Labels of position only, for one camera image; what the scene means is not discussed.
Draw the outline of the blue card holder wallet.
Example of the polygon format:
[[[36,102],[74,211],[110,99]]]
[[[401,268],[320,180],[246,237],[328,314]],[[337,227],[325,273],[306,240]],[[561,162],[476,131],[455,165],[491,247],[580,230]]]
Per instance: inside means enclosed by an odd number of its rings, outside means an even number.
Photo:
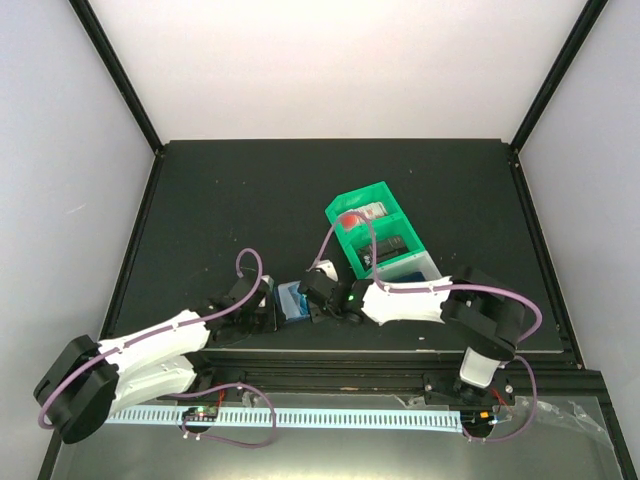
[[[277,287],[277,303],[285,324],[311,319],[307,298],[299,292],[300,285],[300,281],[293,281]]]

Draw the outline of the blue credit cards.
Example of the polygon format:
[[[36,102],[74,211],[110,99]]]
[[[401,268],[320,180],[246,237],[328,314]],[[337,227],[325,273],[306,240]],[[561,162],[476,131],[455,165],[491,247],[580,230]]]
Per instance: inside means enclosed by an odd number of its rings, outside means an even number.
[[[422,271],[415,270],[411,272],[403,273],[398,277],[393,279],[394,283],[416,283],[416,282],[425,282],[428,281],[429,278],[424,275]]]

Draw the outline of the green card bin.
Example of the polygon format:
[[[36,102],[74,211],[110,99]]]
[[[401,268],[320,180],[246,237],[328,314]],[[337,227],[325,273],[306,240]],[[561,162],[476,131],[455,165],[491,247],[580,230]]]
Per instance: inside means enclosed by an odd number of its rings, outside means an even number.
[[[340,216],[351,208],[372,202],[382,202],[388,215],[373,221],[366,220],[364,224],[346,232],[339,223]],[[326,207],[325,214],[329,222],[336,225],[335,234],[338,242],[358,279],[373,276],[372,267],[365,269],[357,257],[356,250],[360,247],[373,244],[373,255],[376,255],[377,240],[400,235],[409,249],[406,254],[426,250],[407,215],[384,181],[337,195]]]

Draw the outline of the white card bin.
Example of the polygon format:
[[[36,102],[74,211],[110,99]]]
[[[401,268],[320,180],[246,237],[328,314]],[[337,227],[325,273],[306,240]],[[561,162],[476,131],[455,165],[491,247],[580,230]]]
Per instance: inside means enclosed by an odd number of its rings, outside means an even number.
[[[442,277],[438,267],[426,251],[408,253],[377,265],[380,280],[391,283],[411,283],[438,280]]]

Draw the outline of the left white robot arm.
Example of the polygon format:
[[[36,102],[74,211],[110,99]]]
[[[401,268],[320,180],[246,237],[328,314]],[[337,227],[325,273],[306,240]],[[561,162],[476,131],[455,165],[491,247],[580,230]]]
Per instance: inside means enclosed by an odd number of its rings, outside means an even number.
[[[128,407],[185,393],[207,397],[215,376],[189,355],[261,326],[273,304],[271,291],[268,276],[241,277],[227,294],[139,332],[72,339],[34,389],[39,427],[74,444]]]

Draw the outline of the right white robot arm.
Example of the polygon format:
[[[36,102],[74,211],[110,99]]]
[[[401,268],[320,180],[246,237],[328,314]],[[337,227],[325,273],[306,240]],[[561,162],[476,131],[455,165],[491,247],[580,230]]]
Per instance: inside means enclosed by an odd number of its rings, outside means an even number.
[[[399,321],[445,325],[465,345],[454,388],[467,403],[490,392],[496,371],[515,359],[519,343],[536,333],[543,320],[533,301],[472,268],[432,281],[394,283],[373,277],[344,286],[315,267],[303,276],[298,292],[339,319],[367,319],[379,326]]]

